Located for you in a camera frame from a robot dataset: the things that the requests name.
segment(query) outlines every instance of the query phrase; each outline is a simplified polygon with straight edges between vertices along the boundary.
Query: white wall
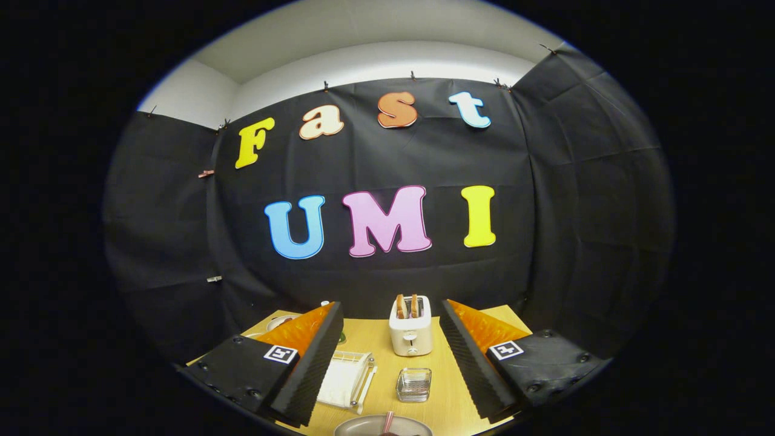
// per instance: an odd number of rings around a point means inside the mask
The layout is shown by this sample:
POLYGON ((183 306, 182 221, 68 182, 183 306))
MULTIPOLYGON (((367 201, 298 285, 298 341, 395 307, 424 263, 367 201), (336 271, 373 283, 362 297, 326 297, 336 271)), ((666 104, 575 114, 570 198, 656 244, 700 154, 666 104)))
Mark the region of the white wall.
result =
POLYGON ((228 118, 238 119, 290 97, 358 81, 408 78, 462 78, 513 85, 535 66, 493 50, 454 43, 401 41, 331 50, 291 62, 240 86, 228 118))
POLYGON ((493 50, 454 43, 403 41, 362 44, 331 50, 275 68, 238 85, 199 61, 189 59, 172 71, 137 110, 183 119, 217 129, 296 95, 358 81, 408 78, 462 78, 513 85, 535 66, 493 50))
POLYGON ((239 85, 224 74, 189 59, 173 70, 137 110, 171 116, 217 129, 228 117, 239 85))

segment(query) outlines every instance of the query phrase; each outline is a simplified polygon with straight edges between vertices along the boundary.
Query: toaster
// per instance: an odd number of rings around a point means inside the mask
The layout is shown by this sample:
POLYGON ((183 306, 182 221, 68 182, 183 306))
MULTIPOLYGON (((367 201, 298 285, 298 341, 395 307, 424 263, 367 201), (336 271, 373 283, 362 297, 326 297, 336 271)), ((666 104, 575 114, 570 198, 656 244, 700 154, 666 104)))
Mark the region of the toaster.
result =
MULTIPOLYGON (((412 297, 405 296, 406 306, 412 304, 412 297)), ((419 317, 398 318, 396 302, 390 311, 390 337, 393 351, 399 356, 422 356, 433 350, 431 335, 431 305, 426 296, 417 296, 419 317)))

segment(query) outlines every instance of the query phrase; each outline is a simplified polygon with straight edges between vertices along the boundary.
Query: white bowl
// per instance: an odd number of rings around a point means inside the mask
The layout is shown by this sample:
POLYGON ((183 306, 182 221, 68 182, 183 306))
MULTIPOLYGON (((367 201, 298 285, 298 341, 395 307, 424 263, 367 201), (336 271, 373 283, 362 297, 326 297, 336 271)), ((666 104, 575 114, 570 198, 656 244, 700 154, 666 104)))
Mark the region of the white bowl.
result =
POLYGON ((299 315, 283 315, 282 317, 274 318, 272 321, 269 321, 269 324, 267 325, 267 331, 274 330, 277 326, 285 322, 285 320, 292 320, 298 317, 299 315))
MULTIPOLYGON (((334 430, 334 436, 376 436, 382 432, 385 415, 366 415, 346 420, 334 430)), ((390 432, 414 436, 433 436, 431 429, 418 420, 407 417, 393 416, 390 432)))

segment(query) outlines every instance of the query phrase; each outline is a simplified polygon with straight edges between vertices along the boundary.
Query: bread slice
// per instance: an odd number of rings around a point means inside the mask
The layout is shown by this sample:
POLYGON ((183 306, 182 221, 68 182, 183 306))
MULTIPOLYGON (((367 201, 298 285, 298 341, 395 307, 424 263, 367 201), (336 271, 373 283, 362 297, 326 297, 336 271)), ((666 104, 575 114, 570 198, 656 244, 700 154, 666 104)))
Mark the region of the bread slice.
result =
POLYGON ((417 304, 417 294, 412 294, 412 318, 420 317, 420 309, 417 304))
POLYGON ((398 296, 395 297, 395 311, 396 317, 398 317, 399 320, 409 318, 409 312, 406 310, 406 302, 404 301, 404 294, 398 294, 398 296))

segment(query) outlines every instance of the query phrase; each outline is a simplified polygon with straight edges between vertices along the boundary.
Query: blue letter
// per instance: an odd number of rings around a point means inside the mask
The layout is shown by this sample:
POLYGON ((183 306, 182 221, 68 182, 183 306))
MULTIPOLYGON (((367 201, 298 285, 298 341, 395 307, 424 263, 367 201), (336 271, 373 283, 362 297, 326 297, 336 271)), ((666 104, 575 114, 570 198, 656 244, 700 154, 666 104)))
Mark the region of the blue letter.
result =
POLYGON ((479 115, 479 109, 477 109, 477 106, 484 106, 484 103, 480 99, 471 97, 469 92, 458 92, 451 95, 449 102, 457 104, 460 116, 469 126, 483 129, 490 125, 490 118, 479 115))
POLYGON ((305 211, 309 238, 303 244, 291 240, 291 230, 288 228, 289 202, 273 202, 263 212, 269 216, 269 231, 272 236, 274 250, 280 256, 289 259, 306 259, 318 254, 323 248, 323 222, 320 218, 320 206, 326 199, 323 196, 309 196, 298 200, 298 206, 305 211))

